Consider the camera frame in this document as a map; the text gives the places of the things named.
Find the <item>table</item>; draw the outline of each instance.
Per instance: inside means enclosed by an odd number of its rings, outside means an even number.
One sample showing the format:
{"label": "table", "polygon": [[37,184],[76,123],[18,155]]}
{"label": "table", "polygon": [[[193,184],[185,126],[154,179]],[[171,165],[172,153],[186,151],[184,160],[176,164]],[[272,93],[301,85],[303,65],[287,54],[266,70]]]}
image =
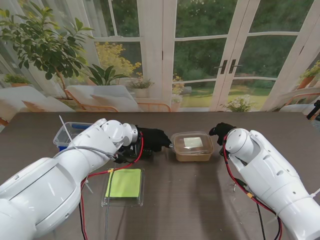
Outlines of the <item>table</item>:
{"label": "table", "polygon": [[[298,171],[307,191],[320,187],[320,135],[301,113],[293,112],[139,112],[61,113],[65,122],[93,123],[100,118],[115,119],[145,128],[159,128],[170,137],[174,133],[206,131],[220,122],[256,130],[283,154]],[[0,133],[0,183],[42,157],[58,152],[53,138],[61,122],[58,113],[19,113]],[[152,160],[141,160],[145,170],[142,207],[111,207],[108,240],[260,240],[257,207],[229,178],[220,147],[209,162],[178,162],[168,150]],[[99,169],[105,170],[106,164]],[[231,166],[234,175],[236,169]],[[107,176],[90,180],[94,194],[84,188],[85,220],[90,240],[104,239],[105,212],[101,207]],[[274,239],[277,223],[262,209],[267,239]],[[79,211],[41,240],[81,240]]]}

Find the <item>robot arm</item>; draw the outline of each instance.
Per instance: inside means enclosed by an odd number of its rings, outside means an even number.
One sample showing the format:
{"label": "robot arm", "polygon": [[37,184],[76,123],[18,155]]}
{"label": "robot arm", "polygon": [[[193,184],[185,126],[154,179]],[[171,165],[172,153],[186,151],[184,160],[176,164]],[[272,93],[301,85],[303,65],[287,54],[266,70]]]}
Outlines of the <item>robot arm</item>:
{"label": "robot arm", "polygon": [[32,240],[55,229],[78,206],[81,181],[137,139],[136,126],[100,119],[57,157],[41,158],[11,177],[0,186],[0,239]]}
{"label": "robot arm", "polygon": [[227,135],[225,149],[250,191],[281,218],[292,239],[320,239],[320,206],[294,167],[261,133],[223,128],[228,131],[218,130]]}

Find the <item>red cable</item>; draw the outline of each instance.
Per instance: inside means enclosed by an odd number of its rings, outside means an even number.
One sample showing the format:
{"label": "red cable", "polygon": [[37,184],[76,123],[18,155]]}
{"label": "red cable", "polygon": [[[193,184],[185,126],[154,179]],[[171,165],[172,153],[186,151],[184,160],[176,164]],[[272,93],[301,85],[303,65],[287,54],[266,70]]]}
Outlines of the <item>red cable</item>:
{"label": "red cable", "polygon": [[[81,190],[83,189],[84,185],[85,185],[85,181],[88,179],[88,178],[91,178],[93,176],[96,176],[96,175],[101,175],[101,174],[107,174],[107,173],[111,173],[111,172],[114,172],[114,171],[118,171],[120,169],[126,169],[130,166],[132,166],[134,163],[136,163],[140,158],[141,158],[141,155],[142,155],[142,152],[144,150],[144,138],[143,138],[143,134],[142,132],[140,133],[141,134],[141,147],[140,147],[140,153],[139,153],[139,156],[136,158],[136,160],[134,160],[134,162],[128,164],[128,165],[125,165],[125,166],[122,166],[122,167],[118,167],[118,168],[115,168],[113,169],[113,171],[101,171],[101,172],[97,172],[97,173],[93,173],[93,174],[90,174],[88,175],[88,177],[86,177],[85,179],[83,179],[81,181]],[[88,240],[88,237],[87,237],[87,232],[86,232],[86,224],[85,224],[85,205],[84,205],[84,198],[83,198],[83,195],[81,194],[81,208],[82,208],[82,222],[83,222],[83,232],[84,232],[84,235],[85,235],[85,239]]]}
{"label": "red cable", "polygon": [[[228,163],[228,158],[227,158],[227,151],[226,151],[226,141],[227,141],[227,135],[224,137],[223,139],[223,156],[224,156],[224,162],[225,162],[225,166],[227,169],[227,172],[229,173],[230,177],[232,178],[232,180],[234,181],[234,183],[245,193],[247,194],[248,192],[237,182],[237,180],[235,179],[235,177],[233,176],[230,167],[229,167],[229,163]],[[261,207],[263,207],[264,209],[268,210],[269,212],[276,214],[273,210],[271,210],[271,208],[267,207],[266,205],[262,204],[260,201],[256,200],[254,197],[251,197],[251,199],[259,204]],[[280,219],[280,234],[279,234],[279,238],[278,240],[281,240],[282,237],[282,222]]]}

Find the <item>door handle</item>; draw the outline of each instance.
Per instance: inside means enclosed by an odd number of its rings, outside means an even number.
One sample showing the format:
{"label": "door handle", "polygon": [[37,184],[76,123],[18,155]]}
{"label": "door handle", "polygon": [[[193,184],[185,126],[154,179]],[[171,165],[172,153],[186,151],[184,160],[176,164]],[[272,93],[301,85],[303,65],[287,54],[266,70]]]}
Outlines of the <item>door handle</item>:
{"label": "door handle", "polygon": [[242,65],[235,65],[235,63],[236,63],[236,60],[233,59],[232,62],[231,62],[229,74],[232,74],[232,72],[234,71],[234,68],[235,68],[235,67],[241,67],[241,66],[242,66]]}
{"label": "door handle", "polygon": [[215,66],[214,69],[221,69],[220,74],[224,74],[226,70],[228,60],[224,60],[222,66]]}

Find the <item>green sponge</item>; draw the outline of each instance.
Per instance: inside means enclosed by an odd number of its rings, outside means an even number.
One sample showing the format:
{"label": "green sponge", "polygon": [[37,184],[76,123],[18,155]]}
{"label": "green sponge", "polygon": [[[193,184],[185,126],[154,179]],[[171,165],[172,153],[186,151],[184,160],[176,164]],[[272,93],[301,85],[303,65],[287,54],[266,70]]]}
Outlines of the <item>green sponge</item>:
{"label": "green sponge", "polygon": [[141,169],[121,169],[110,173],[105,197],[108,197],[113,174],[110,198],[138,198],[141,184]]}

